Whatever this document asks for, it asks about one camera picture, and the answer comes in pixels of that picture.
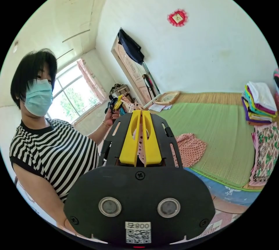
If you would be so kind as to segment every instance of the woman's arm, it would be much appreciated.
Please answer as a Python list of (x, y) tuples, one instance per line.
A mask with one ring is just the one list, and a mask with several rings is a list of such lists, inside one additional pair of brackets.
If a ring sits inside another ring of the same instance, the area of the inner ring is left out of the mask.
[(51, 184), (46, 179), (26, 171), (15, 163), (13, 163), (13, 168), (18, 181), (36, 204), (59, 225), (78, 234), (67, 220), (63, 211), (64, 204)]
[(99, 145), (104, 139), (109, 128), (113, 125), (113, 120), (117, 118), (119, 118), (119, 111), (114, 111), (114, 113), (112, 113), (111, 109), (109, 108), (102, 124), (93, 133), (88, 135), (88, 138)]
[(109, 125), (106, 125), (104, 122), (102, 122), (102, 124), (94, 132), (88, 135), (88, 138), (90, 138), (97, 145), (99, 145), (104, 139), (109, 128), (110, 128)]

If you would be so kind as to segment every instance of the qr code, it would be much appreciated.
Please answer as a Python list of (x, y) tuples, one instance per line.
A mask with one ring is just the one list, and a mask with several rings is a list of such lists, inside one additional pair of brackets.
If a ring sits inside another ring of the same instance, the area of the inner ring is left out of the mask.
[(151, 243), (151, 230), (126, 230), (126, 243)]

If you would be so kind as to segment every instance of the bed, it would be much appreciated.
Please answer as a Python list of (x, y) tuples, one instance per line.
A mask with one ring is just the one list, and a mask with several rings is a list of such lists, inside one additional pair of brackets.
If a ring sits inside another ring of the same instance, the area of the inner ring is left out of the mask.
[(254, 202), (263, 186), (248, 185), (255, 160), (254, 127), (245, 120), (240, 93), (181, 94), (171, 109), (156, 114), (175, 136), (194, 133), (207, 142), (200, 161), (185, 170), (198, 176), (212, 195), (243, 206)]

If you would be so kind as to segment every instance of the tree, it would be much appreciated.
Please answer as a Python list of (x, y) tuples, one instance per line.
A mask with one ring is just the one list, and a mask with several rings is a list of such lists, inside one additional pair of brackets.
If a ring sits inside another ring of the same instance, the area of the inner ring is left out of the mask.
[(92, 92), (92, 90), (90, 90), (90, 95), (91, 97), (88, 99), (90, 106), (94, 106), (98, 103), (98, 98), (96, 97), (96, 95)]
[(63, 112), (66, 117), (70, 118), (73, 121), (77, 115), (71, 103), (74, 105), (75, 109), (79, 114), (83, 113), (84, 103), (80, 93), (74, 91), (72, 87), (67, 88), (67, 98), (65, 93), (62, 93), (62, 99), (60, 101), (60, 105), (63, 108)]

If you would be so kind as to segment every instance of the red paper cutting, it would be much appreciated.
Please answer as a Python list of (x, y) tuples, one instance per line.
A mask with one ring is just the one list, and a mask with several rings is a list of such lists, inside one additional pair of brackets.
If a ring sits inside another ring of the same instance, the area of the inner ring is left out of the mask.
[(183, 9), (177, 9), (168, 15), (168, 21), (173, 26), (184, 26), (188, 22), (188, 15)]

